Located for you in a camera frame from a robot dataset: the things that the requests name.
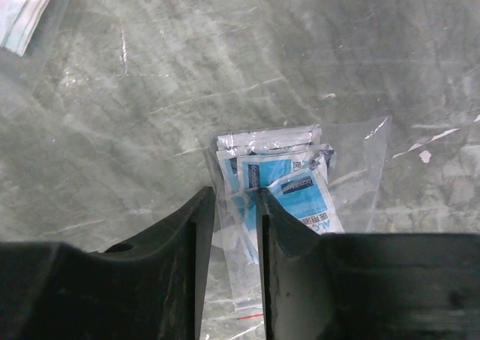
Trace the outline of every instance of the transparent plastic packaging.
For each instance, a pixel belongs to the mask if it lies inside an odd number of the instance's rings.
[[[237,131],[200,141],[216,196],[237,311],[262,306],[252,189],[268,186],[317,233],[371,229],[390,118]]]
[[[70,0],[0,0],[0,68],[32,89],[53,48]]]

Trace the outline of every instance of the scratched metal surface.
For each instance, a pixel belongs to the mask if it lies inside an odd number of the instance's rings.
[[[0,239],[107,248],[210,184],[198,134],[384,115],[375,230],[479,232],[479,3],[71,0],[1,107]],[[262,337],[213,247],[202,339]]]

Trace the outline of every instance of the plastic bag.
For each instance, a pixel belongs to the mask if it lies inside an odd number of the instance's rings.
[[[222,231],[237,235],[223,238],[237,311],[262,306],[250,189],[269,186],[280,203],[285,197],[287,211],[317,233],[369,231],[389,128],[390,118],[385,117],[348,125],[238,131],[200,138]],[[295,187],[314,190],[299,195],[313,212],[289,208],[293,202],[287,197]]]
[[[17,86],[35,86],[69,1],[0,1],[0,68]]]

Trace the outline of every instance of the red strip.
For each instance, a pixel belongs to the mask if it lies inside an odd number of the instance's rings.
[[[254,317],[260,317],[260,316],[263,316],[263,314],[255,314],[255,315],[237,317],[237,320],[253,319]]]

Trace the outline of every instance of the stack of packets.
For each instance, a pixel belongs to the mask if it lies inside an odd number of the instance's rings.
[[[217,159],[227,211],[241,224],[250,262],[258,263],[257,205],[251,189],[267,187],[285,210],[316,233],[343,233],[327,189],[335,151],[319,125],[222,135]]]
[[[50,0],[0,0],[0,45],[23,56]]]

